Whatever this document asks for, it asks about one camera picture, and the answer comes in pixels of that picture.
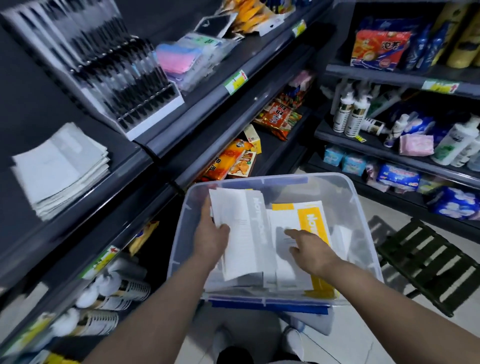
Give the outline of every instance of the white shoe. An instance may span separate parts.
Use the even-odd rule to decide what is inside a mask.
[[[233,346],[232,334],[225,326],[220,326],[218,329],[216,329],[212,342],[212,355],[214,363],[216,363],[220,353],[229,346]]]
[[[303,343],[301,335],[296,329],[292,327],[285,329],[282,334],[282,350],[290,354],[295,354],[303,361]]]

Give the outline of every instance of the person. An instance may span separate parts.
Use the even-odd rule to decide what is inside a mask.
[[[195,231],[193,254],[97,345],[84,364],[173,364],[207,276],[227,247],[229,230],[227,225],[214,225],[207,198]],[[290,252],[299,267],[345,296],[397,364],[480,363],[476,336],[340,259],[318,236],[297,230],[285,234],[297,241],[298,247]],[[232,350],[236,349],[221,352],[217,363]],[[234,360],[223,362],[253,363],[245,352],[235,353]]]

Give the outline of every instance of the person's right hand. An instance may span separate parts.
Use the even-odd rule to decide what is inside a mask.
[[[327,243],[311,232],[286,229],[285,234],[297,242],[298,248],[292,246],[289,249],[295,262],[313,276],[328,281],[326,276],[329,269],[333,265],[343,262]]]

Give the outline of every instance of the clear plastic container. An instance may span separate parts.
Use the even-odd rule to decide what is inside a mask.
[[[332,236],[332,248],[337,254],[359,267],[370,271],[383,281],[372,235],[363,213],[357,192],[350,178],[341,173],[287,174],[281,176],[252,177],[243,179],[203,182],[193,185],[183,202],[180,219],[173,242],[168,274],[170,277],[180,264],[192,254],[193,235],[200,220],[200,211],[210,188],[252,188],[264,194],[267,208],[272,203],[295,203],[321,200],[325,218]],[[352,231],[352,239],[346,246],[338,234],[333,234],[340,225]],[[314,299],[291,292],[268,292],[263,288],[222,290],[204,293],[209,301],[231,301],[237,303],[261,303],[263,306],[291,305],[326,306],[348,304],[341,295],[333,300]]]

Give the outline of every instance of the pen display rack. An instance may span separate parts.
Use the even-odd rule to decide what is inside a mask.
[[[114,0],[35,0],[2,15],[96,119],[129,140],[183,104]]]

